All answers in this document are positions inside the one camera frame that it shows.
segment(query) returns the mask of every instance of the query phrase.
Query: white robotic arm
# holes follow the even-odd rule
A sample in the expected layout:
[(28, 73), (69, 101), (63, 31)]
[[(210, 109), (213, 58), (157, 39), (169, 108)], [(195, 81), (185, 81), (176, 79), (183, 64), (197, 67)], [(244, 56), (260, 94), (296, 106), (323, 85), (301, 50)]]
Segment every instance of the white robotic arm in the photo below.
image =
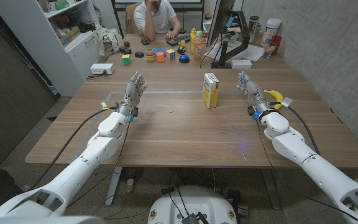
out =
[(358, 223), (358, 182), (307, 146), (303, 136), (271, 107), (263, 91), (246, 73), (239, 74), (239, 81), (241, 85), (237, 88), (248, 96), (252, 105), (249, 110), (255, 111), (254, 118), (267, 126), (264, 133), (272, 141), (274, 149), (300, 166), (337, 208), (352, 215), (354, 218), (342, 213), (348, 223)]
[(98, 132), (89, 140), (83, 153), (47, 185), (20, 194), (0, 206), (0, 218), (55, 217), (65, 210), (92, 172), (117, 151), (118, 140), (125, 125), (139, 104), (147, 85), (137, 72), (126, 86), (124, 98), (113, 112), (102, 121)]

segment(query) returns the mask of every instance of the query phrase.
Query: robot finger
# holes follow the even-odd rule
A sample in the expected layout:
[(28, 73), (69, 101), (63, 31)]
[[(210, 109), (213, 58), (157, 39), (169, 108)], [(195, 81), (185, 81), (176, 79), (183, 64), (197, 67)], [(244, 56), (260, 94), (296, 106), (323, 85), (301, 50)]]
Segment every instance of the robot finger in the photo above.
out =
[(143, 88), (139, 92), (139, 96), (142, 96), (143, 92), (146, 90), (147, 87), (148, 87), (148, 85), (143, 86)]

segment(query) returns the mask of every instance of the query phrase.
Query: keyboard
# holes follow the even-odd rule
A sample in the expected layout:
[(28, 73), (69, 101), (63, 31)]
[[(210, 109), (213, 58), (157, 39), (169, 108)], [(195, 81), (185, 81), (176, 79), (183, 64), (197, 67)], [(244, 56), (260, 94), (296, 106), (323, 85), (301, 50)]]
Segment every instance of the keyboard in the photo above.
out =
[(190, 34), (188, 35), (183, 35), (181, 37), (176, 37), (176, 38), (173, 38), (173, 39), (170, 39), (170, 40), (167, 40), (167, 43), (171, 46), (175, 46), (175, 45), (178, 45), (179, 42), (181, 41), (186, 41), (186, 42), (189, 42), (190, 41)]

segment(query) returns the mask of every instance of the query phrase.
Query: white cabinet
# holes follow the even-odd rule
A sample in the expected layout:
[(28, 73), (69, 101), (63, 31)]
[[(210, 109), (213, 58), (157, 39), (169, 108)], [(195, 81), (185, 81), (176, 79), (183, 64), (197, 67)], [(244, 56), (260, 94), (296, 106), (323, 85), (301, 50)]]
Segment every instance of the white cabinet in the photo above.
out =
[[(74, 7), (81, 20), (93, 22), (96, 30), (80, 34), (63, 47), (50, 21)], [(97, 35), (101, 26), (91, 0), (49, 12), (43, 12), (36, 0), (0, 0), (0, 15), (62, 96), (73, 96), (91, 74), (92, 64), (101, 60)]]

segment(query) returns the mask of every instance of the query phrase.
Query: table leg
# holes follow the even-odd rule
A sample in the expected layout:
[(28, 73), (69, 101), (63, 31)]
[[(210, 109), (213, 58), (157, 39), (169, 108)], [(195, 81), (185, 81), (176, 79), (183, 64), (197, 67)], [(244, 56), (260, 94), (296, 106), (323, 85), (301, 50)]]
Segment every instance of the table leg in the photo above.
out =
[(280, 199), (278, 198), (278, 193), (274, 185), (272, 171), (270, 169), (261, 169), (262, 177), (265, 182), (267, 193), (272, 201), (272, 207), (274, 210), (281, 209)]
[(112, 173), (109, 192), (107, 193), (106, 205), (111, 206), (114, 203), (115, 194), (118, 190), (119, 176), (121, 173), (122, 167), (115, 167)]

